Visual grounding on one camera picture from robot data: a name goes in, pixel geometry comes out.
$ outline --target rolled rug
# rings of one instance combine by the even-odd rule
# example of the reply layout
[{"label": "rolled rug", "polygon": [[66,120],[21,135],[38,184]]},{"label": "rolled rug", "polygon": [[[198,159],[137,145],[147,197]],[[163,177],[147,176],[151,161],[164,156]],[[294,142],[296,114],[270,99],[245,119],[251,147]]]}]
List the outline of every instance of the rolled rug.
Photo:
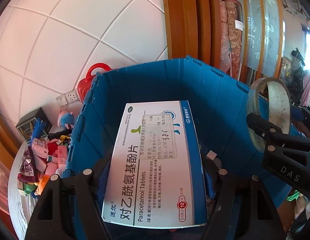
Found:
[{"label": "rolled rug", "polygon": [[232,67],[230,76],[237,79],[240,71],[242,50],[242,5],[237,0],[222,0],[227,10],[228,37],[231,47]]},{"label": "rolled rug", "polygon": [[232,65],[230,42],[228,38],[227,10],[225,2],[220,2],[220,24],[221,24],[221,44],[220,44],[220,65],[219,69],[225,73]]}]

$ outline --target electrical outlet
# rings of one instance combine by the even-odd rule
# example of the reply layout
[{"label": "electrical outlet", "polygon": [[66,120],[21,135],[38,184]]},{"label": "electrical outlet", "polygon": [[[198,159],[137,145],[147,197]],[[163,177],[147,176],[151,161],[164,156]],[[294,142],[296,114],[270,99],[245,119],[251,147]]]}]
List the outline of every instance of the electrical outlet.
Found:
[{"label": "electrical outlet", "polygon": [[69,104],[79,101],[76,90],[72,90],[72,91],[65,93],[65,97]]}]

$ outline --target black box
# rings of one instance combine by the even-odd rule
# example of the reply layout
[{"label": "black box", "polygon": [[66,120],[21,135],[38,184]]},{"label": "black box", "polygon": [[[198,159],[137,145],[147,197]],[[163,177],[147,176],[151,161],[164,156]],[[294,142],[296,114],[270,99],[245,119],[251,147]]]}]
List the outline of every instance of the black box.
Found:
[{"label": "black box", "polygon": [[34,127],[38,119],[46,123],[46,126],[43,129],[42,138],[46,137],[49,133],[49,130],[52,128],[52,125],[41,107],[23,116],[16,125],[18,132],[27,143],[30,143],[31,141],[31,135],[33,130],[31,128],[31,125],[32,127]]}]

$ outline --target round table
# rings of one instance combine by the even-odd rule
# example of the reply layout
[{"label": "round table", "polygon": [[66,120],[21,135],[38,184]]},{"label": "round table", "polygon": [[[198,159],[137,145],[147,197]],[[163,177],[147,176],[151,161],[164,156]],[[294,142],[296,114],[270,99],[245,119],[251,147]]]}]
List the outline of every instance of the round table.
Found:
[{"label": "round table", "polygon": [[25,238],[27,224],[37,202],[31,195],[21,196],[17,189],[17,175],[26,148],[27,143],[23,142],[13,162],[8,180],[8,209],[19,240],[24,240]]}]

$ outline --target plush toy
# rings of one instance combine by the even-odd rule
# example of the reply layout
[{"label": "plush toy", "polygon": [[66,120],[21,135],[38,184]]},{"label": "plush toy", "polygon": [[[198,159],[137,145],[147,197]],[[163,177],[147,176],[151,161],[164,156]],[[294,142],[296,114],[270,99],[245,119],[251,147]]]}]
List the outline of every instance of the plush toy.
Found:
[{"label": "plush toy", "polygon": [[57,119],[58,127],[63,127],[65,129],[71,129],[74,127],[74,115],[73,112],[62,111],[60,109],[58,119]]}]

